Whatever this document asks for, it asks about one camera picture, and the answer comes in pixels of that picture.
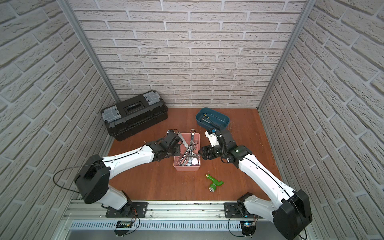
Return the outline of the large silver adjustable wrench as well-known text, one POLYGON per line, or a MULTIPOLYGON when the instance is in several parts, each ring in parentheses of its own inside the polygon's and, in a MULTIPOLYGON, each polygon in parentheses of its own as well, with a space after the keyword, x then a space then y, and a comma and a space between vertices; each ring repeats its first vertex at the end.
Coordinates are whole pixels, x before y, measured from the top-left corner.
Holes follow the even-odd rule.
MULTIPOLYGON (((187 149, 187 147, 189 146, 189 144, 190 144, 190 140, 189 141, 186 141, 185 139, 184 139, 184 137, 183 137, 183 135, 182 134, 178 134, 178 136, 181 138, 181 141, 182 141, 182 144, 184 145, 184 147, 187 149)), ((178 158, 178 165, 180 166, 180 167, 188 167, 188 166, 184 166, 184 156, 185 156, 185 152, 186 152, 186 149, 185 149, 185 151, 179 156, 179 158, 178 158)), ((198 158, 198 155, 197 154, 195 154, 196 155, 196 157, 193 159, 193 161, 192 161, 192 166, 197 166, 198 165, 198 163, 199 163, 199 158, 198 158)))

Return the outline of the pink plastic storage box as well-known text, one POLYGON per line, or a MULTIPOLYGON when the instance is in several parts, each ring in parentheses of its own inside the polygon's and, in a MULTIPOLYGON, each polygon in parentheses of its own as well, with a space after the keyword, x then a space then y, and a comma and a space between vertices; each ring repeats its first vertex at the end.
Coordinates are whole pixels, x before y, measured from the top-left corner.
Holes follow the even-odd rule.
MULTIPOLYGON (((186 141, 189 141, 191 139, 191 133, 177 133, 177 135, 178 134, 182 134, 186 141)), ((200 168, 200 166, 201 166, 201 156, 198 154, 198 148, 200 147, 200 134, 195 133, 194 140, 195 140, 195 143, 196 143, 196 149, 194 150, 194 153, 197 154, 198 158, 199 158, 198 165, 197 166, 192 166, 192 167, 180 167, 178 165, 178 158, 186 149, 184 147, 184 145, 181 144, 181 146, 180 146, 181 154, 179 156, 177 156, 177 157, 175 156, 174 157, 174 161, 173 161, 173 166, 174 166, 174 168, 177 171, 197 171, 200 168)))

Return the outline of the silver 22 combination wrench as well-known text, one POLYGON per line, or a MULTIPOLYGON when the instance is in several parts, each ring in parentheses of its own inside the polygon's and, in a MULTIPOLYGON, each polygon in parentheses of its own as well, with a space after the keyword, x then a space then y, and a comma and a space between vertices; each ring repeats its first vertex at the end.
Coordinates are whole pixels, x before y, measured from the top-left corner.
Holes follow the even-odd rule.
POLYGON ((193 150, 195 148, 194 136, 195 136, 196 130, 191 129, 190 133, 191 133, 191 140, 190 140, 189 146, 186 149, 185 156, 183 159, 184 160, 184 162, 183 162, 184 166, 192 166, 193 165, 192 161, 196 157, 196 155, 193 152, 193 150))

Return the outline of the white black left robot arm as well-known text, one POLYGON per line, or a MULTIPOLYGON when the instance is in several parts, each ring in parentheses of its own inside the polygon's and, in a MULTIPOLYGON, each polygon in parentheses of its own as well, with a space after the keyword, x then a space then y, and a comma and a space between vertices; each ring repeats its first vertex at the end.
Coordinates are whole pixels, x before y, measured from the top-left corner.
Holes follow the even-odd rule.
POLYGON ((123 191, 112 187, 110 180, 137 166, 179 155, 181 144, 182 140, 177 132, 168 130, 163 138, 135 150, 109 157, 93 155, 84 165, 59 170, 54 174, 53 182, 58 184, 55 179, 57 174, 79 168, 80 171, 74 178, 78 190, 73 192, 80 194, 85 204, 101 203, 109 210, 128 216, 133 209, 132 201, 123 191))

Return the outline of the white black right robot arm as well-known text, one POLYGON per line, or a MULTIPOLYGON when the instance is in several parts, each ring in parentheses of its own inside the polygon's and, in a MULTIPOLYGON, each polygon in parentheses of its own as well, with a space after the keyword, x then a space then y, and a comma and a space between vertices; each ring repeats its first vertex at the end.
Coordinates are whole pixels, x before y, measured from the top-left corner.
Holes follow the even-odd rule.
POLYGON ((204 160, 221 158, 248 175, 269 197, 263 200, 246 193, 237 200, 236 215, 256 215, 272 222, 287 240, 293 240, 312 222, 309 196, 295 191, 265 168, 245 146, 205 146, 199 150, 204 160))

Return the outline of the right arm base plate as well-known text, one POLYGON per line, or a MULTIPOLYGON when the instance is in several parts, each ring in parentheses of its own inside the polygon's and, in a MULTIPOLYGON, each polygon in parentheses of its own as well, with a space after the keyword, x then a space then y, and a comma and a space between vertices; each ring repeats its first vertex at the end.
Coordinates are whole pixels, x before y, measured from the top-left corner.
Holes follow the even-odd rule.
POLYGON ((262 219, 261 216, 246 213, 245 208, 240 207, 238 203, 235 202, 224 203, 224 213, 226 219, 229 219, 230 217, 244 219, 262 219))

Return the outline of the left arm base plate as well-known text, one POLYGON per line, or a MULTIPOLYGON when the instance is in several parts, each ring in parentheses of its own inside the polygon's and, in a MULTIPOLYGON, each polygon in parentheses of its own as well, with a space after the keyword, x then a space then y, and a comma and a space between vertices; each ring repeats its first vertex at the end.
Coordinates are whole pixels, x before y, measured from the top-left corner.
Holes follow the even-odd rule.
POLYGON ((106 218, 144 218, 148 208, 148 202, 127 203, 121 210, 108 207, 106 218))

